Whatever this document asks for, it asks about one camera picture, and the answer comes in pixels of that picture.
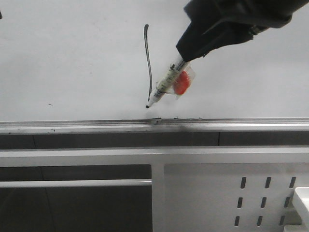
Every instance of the slotted panel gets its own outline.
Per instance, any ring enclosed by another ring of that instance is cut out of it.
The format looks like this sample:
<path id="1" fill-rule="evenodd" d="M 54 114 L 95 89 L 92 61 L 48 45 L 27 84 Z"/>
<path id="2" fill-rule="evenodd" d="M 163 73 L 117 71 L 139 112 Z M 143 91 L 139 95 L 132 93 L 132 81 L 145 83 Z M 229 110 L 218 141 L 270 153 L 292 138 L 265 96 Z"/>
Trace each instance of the slotted panel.
<path id="1" fill-rule="evenodd" d="M 298 186 L 308 164 L 168 164 L 167 231 L 282 232 L 301 223 L 288 202 Z"/>

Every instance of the ventilation slot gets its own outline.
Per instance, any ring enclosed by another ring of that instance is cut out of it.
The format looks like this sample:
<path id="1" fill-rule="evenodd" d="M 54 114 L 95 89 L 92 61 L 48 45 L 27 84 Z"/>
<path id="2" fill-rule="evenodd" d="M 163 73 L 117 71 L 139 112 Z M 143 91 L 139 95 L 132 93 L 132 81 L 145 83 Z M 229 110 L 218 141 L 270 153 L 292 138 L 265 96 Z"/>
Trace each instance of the ventilation slot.
<path id="1" fill-rule="evenodd" d="M 290 189 L 294 188 L 295 181 L 296 181 L 296 177 L 293 176 L 290 182 L 290 186 L 289 186 Z"/>
<path id="2" fill-rule="evenodd" d="M 263 219 L 263 216 L 259 216 L 258 219 L 257 219 L 257 226 L 261 226 L 262 225 L 262 219 Z"/>
<path id="3" fill-rule="evenodd" d="M 269 186 L 270 186 L 270 182 L 271 182 L 271 177 L 267 177 L 266 178 L 266 183 L 265 183 L 265 188 L 269 188 Z"/>
<path id="4" fill-rule="evenodd" d="M 263 197 L 263 198 L 262 198 L 261 208 L 265 208 L 266 199 L 267 199 L 266 197 Z"/>
<path id="5" fill-rule="evenodd" d="M 290 199 L 291 199 L 291 197 L 287 197 L 287 198 L 285 199 L 284 208 L 287 208 L 287 207 L 289 206 Z"/>
<path id="6" fill-rule="evenodd" d="M 279 225 L 282 226 L 284 224 L 285 216 L 281 216 Z"/>
<path id="7" fill-rule="evenodd" d="M 239 225 L 240 216 L 236 216 L 234 226 Z"/>
<path id="8" fill-rule="evenodd" d="M 243 198 L 242 197 L 239 197 L 238 198 L 238 204 L 237 204 L 237 208 L 240 209 L 242 207 L 242 200 Z"/>
<path id="9" fill-rule="evenodd" d="M 240 188 L 241 188 L 241 189 L 244 189 L 244 188 L 245 188 L 245 186 L 246 186 L 246 180 L 247 180 L 246 177 L 243 177 L 243 178 L 241 179 L 241 184 L 240 184 Z"/>

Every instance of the marker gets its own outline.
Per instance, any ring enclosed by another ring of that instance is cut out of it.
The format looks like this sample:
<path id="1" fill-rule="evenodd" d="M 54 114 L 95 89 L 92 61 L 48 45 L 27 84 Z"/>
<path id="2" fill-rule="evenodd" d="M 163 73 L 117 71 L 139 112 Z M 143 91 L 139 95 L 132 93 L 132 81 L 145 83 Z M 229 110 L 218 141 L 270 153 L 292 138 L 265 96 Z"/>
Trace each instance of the marker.
<path id="1" fill-rule="evenodd" d="M 152 91 L 149 101 L 146 105 L 147 109 L 151 107 L 153 103 L 158 102 L 163 97 L 166 91 L 173 85 L 177 77 L 188 64 L 189 62 L 185 62 L 181 56 L 178 57 L 175 63 L 171 64 L 164 78 L 158 83 L 156 89 Z"/>

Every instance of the whiteboard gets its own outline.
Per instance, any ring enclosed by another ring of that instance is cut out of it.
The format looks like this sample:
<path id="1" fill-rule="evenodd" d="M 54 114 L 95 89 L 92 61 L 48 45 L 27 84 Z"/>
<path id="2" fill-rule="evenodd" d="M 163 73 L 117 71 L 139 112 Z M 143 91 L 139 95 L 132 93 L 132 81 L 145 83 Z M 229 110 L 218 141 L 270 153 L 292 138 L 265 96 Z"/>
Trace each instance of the whiteboard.
<path id="1" fill-rule="evenodd" d="M 1 0 L 0 121 L 309 117 L 309 6 L 191 63 L 192 86 L 146 109 L 177 57 L 188 0 Z"/>

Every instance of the white panel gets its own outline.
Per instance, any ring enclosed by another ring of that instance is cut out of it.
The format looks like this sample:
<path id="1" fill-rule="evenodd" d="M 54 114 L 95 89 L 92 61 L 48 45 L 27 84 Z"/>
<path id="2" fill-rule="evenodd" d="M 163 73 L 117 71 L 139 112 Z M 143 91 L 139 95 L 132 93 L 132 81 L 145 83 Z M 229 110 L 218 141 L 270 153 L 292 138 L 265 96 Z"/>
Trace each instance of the white panel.
<path id="1" fill-rule="evenodd" d="M 188 0 L 2 0 L 0 121 L 309 117 L 309 7 L 282 29 L 192 62 L 186 95 L 146 110 L 177 56 Z"/>
<path id="2" fill-rule="evenodd" d="M 300 224 L 291 206 L 294 187 L 309 184 L 308 164 L 169 164 L 165 166 L 166 218 L 170 232 L 281 232 Z M 246 177 L 245 188 L 241 180 Z M 271 177 L 269 188 L 265 188 Z M 290 188 L 292 177 L 296 177 Z M 241 208 L 238 208 L 242 197 Z M 261 208 L 263 197 L 266 204 Z M 239 225 L 235 218 L 239 216 Z M 259 216 L 261 225 L 257 226 Z"/>

